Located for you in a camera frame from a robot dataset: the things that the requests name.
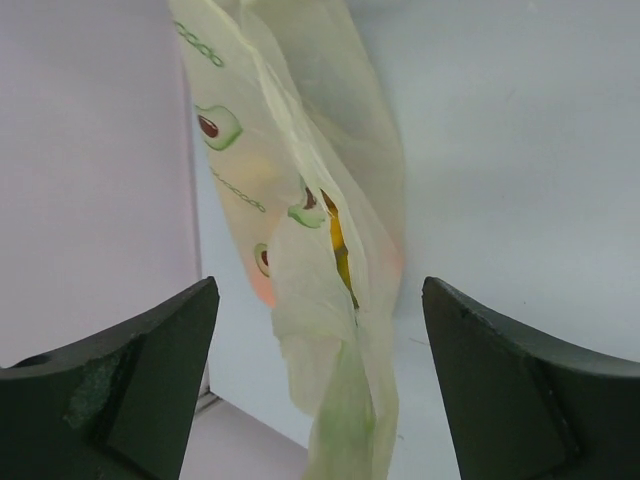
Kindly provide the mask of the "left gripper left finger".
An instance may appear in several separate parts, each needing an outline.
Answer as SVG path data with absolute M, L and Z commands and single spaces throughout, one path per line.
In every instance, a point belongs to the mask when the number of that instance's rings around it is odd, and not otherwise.
M 2 369 L 2 478 L 179 478 L 218 306 L 207 277 Z

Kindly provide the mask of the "pale yellow plastic bag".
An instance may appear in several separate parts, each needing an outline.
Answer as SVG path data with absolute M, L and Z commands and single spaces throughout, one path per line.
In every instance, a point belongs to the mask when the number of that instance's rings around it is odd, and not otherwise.
M 384 479 L 396 440 L 393 311 L 404 155 L 342 1 L 173 1 L 197 126 L 247 277 L 271 310 L 308 479 Z M 339 211 L 359 308 L 322 192 Z

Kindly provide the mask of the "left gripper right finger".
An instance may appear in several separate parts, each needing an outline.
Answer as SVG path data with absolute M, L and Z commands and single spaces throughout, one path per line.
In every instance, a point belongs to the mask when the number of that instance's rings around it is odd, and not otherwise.
M 639 365 L 428 277 L 423 311 L 464 479 L 639 477 Z

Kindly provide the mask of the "yellow fake bell pepper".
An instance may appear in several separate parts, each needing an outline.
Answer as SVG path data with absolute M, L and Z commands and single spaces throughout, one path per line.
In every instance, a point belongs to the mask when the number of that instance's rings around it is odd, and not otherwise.
M 343 237 L 339 219 L 339 211 L 337 206 L 325 192 L 322 192 L 322 196 L 330 214 L 330 235 L 336 261 L 336 268 L 341 280 L 350 293 L 354 308 L 358 309 L 359 304 L 353 292 L 351 276 L 349 272 L 349 252 Z

